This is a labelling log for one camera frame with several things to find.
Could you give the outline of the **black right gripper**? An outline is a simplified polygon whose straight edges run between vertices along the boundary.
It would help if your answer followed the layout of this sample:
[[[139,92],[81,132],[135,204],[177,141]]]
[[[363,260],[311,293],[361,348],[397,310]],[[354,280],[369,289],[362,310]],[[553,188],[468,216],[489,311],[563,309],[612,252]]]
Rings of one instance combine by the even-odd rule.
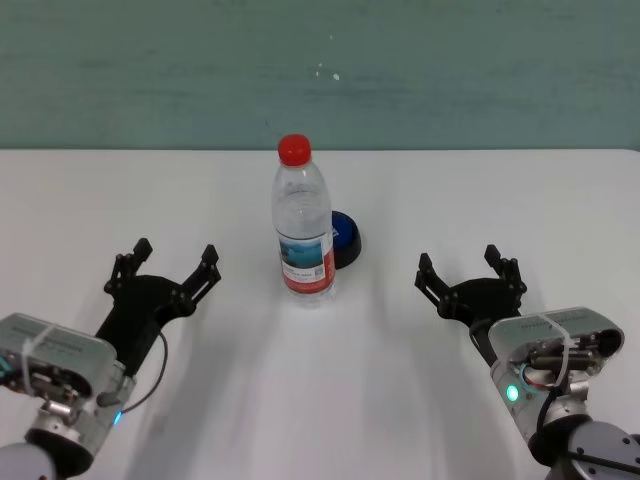
[[[486,247],[484,259],[500,279],[473,279],[451,288],[437,275],[429,255],[422,253],[414,285],[436,307],[441,318],[466,325],[483,360],[494,364],[497,356],[489,341],[489,329],[499,320],[520,315],[521,297],[527,286],[521,278],[518,260],[502,257],[494,244]]]

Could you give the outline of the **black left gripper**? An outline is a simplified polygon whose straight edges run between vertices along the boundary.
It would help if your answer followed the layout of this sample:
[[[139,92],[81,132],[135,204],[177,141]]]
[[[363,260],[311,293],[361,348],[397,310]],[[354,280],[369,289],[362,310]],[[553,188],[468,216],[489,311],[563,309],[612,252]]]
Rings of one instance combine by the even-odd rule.
[[[140,238],[127,254],[115,257],[104,292],[113,298],[112,309],[96,337],[116,350],[126,376],[134,376],[144,363],[163,327],[192,315],[197,305],[220,281],[219,255],[208,244],[195,270],[181,284],[160,276],[136,276],[153,248]]]

